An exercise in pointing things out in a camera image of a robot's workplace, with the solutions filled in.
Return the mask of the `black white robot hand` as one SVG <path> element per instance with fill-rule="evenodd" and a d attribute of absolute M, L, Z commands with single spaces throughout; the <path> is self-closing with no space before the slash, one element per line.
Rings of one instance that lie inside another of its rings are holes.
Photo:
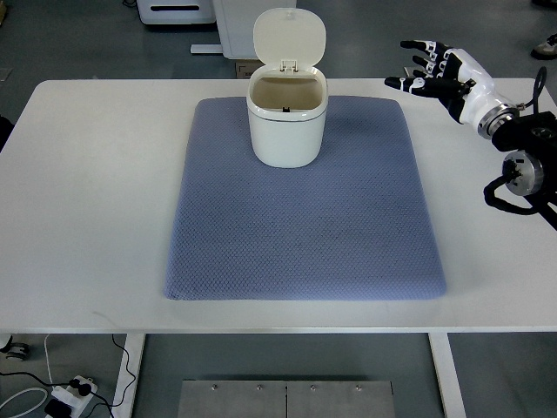
<path fill-rule="evenodd" d="M 432 40 L 406 40 L 400 46 L 421 53 L 413 56 L 419 68 L 405 78 L 386 78 L 386 86 L 439 100 L 453 120 L 471 125 L 487 139 L 520 115 L 518 106 L 497 92 L 491 75 L 465 50 Z"/>

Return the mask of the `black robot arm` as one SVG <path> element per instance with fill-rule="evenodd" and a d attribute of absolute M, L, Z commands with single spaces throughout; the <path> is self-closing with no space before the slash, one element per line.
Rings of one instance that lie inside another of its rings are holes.
<path fill-rule="evenodd" d="M 522 216 L 538 214 L 556 227 L 556 116 L 539 107 L 546 79 L 547 68 L 542 66 L 529 102 L 501 105 L 480 122 L 480 133 L 507 153 L 501 175 L 483 193 L 495 209 Z"/>

